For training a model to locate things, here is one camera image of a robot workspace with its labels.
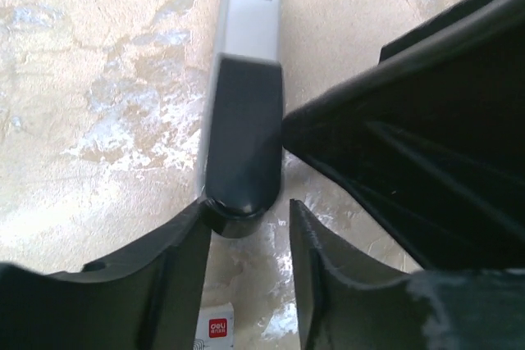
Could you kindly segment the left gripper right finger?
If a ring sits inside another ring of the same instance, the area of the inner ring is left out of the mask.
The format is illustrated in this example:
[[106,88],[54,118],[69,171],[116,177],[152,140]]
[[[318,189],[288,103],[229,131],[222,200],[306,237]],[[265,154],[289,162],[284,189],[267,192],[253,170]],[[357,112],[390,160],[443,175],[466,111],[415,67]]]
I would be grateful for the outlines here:
[[303,349],[521,349],[522,270],[405,273],[368,256],[290,201]]

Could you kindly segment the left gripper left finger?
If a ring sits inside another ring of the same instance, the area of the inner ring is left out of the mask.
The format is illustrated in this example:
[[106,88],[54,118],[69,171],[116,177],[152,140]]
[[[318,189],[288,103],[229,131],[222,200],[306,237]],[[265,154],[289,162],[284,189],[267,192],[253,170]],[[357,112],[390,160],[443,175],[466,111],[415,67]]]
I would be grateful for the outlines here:
[[76,273],[1,264],[3,349],[190,349],[210,229],[195,201]]

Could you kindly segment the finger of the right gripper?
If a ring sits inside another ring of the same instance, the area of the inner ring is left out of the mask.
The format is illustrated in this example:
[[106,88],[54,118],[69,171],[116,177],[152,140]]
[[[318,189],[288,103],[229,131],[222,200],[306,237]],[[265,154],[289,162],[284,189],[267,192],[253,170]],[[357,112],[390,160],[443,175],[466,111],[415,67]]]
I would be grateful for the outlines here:
[[284,119],[422,267],[524,265],[524,0],[462,0]]

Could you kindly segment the white staple box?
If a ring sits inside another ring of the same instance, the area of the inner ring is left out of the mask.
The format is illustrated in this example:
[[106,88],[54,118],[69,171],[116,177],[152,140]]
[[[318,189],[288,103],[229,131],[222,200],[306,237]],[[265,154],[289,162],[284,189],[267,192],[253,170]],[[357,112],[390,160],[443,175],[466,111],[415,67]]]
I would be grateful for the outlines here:
[[199,310],[193,350],[233,350],[234,337],[234,308],[230,303]]

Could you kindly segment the silver black stapler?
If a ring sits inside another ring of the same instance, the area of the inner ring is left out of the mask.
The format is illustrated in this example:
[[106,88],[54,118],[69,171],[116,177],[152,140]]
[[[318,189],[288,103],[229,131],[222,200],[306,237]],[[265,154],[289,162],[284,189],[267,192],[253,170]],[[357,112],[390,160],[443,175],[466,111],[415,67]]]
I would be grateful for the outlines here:
[[281,191],[281,0],[220,0],[198,155],[206,224],[251,235]]

